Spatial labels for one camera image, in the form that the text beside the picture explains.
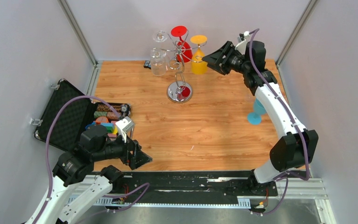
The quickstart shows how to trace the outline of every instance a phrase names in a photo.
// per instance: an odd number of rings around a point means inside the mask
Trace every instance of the case lid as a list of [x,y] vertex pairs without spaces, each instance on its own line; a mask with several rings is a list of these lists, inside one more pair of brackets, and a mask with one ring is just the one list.
[[[61,79],[43,112],[41,117],[43,121],[40,126],[36,127],[34,136],[46,142],[48,130],[61,107],[72,98],[83,95],[80,90],[66,79]],[[83,119],[90,104],[90,99],[80,99],[65,108],[54,126],[50,137],[50,145],[63,151],[68,151],[75,146]]]

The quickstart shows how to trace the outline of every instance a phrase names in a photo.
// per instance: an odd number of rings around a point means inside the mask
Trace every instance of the black case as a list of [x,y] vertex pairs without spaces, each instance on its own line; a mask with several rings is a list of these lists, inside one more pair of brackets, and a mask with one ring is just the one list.
[[[36,127],[34,137],[46,142],[48,130],[53,123],[55,116],[61,107],[74,97],[84,96],[74,85],[66,79],[61,79],[57,83],[46,109],[41,117],[41,124]],[[94,119],[94,112],[100,102],[92,102],[90,99],[80,99],[67,106],[60,115],[50,136],[50,145],[63,151],[73,149],[80,135],[85,131],[85,127],[91,124]],[[131,114],[131,105],[121,103],[109,103],[113,106],[125,105],[127,111],[118,111],[122,117]]]

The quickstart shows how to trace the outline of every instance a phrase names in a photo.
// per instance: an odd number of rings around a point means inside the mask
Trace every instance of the roll of poker chips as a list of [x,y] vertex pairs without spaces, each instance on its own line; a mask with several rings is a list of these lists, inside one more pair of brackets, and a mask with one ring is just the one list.
[[107,117],[109,120],[117,120],[118,117],[113,112],[95,111],[94,118]]
[[[117,111],[120,112],[121,106],[113,106],[113,108]],[[110,108],[105,105],[105,104],[100,104],[96,107],[96,111],[101,111],[101,112],[111,112]]]

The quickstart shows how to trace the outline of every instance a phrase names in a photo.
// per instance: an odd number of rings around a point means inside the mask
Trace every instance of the gray wall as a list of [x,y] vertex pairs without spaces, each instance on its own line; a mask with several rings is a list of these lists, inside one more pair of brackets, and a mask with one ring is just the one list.
[[240,32],[260,28],[258,39],[267,44],[267,57],[276,59],[309,0],[68,0],[99,60],[145,60],[158,30],[178,25],[190,34],[203,34],[206,54],[227,40],[237,43]]
[[358,1],[320,0],[281,72],[293,111],[319,134],[312,169],[337,223],[358,223]]
[[0,1],[0,224],[28,220],[46,191],[44,143],[29,121],[48,87],[67,78],[85,91],[91,69],[58,1]]

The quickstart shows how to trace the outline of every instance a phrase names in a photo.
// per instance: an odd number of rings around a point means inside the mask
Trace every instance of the gray floor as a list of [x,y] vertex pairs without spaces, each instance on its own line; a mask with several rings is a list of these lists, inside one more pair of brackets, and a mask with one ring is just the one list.
[[[270,199],[269,209],[277,200]],[[103,210],[93,206],[85,218]],[[240,209],[178,209],[133,207],[118,213],[103,213],[82,222],[82,224],[320,224],[314,200],[286,199],[273,214],[258,217],[248,210]]]

